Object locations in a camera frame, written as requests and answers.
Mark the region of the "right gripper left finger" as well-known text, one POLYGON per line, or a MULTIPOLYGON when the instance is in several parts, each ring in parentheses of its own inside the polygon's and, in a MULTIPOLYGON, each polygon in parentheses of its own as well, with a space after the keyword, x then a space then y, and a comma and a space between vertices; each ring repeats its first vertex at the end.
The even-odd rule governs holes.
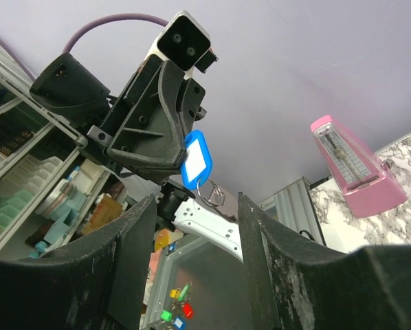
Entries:
POLYGON ((0 329, 138 329, 156 216, 147 196, 41 258, 0 260, 0 329))

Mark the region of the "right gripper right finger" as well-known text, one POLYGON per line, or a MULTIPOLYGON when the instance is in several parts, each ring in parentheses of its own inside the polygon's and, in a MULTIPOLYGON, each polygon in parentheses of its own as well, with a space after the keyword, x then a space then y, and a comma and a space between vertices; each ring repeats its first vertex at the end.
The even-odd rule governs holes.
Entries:
POLYGON ((411 329, 411 245, 345 254, 238 197, 255 329, 411 329))

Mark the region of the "blue key tag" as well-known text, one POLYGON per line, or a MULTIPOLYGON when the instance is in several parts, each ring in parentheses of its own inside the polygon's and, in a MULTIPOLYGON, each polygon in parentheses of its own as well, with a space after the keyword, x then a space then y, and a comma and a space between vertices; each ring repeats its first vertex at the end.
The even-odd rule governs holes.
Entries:
POLYGON ((200 130, 191 131, 185 138, 186 158, 181 163, 181 178, 188 190, 196 190, 204 185, 213 169, 204 134, 200 130))

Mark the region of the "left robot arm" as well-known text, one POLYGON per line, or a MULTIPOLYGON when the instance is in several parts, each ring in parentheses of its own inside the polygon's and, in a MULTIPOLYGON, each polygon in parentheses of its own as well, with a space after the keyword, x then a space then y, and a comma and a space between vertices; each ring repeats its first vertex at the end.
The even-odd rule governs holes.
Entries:
POLYGON ((133 192, 136 179, 156 185, 157 224, 206 239, 242 259, 237 220, 219 211, 225 195, 210 181, 212 157, 196 121, 206 112, 193 68, 148 55, 119 96, 112 96, 70 53, 61 54, 32 83, 31 97, 64 117, 78 150, 133 192))

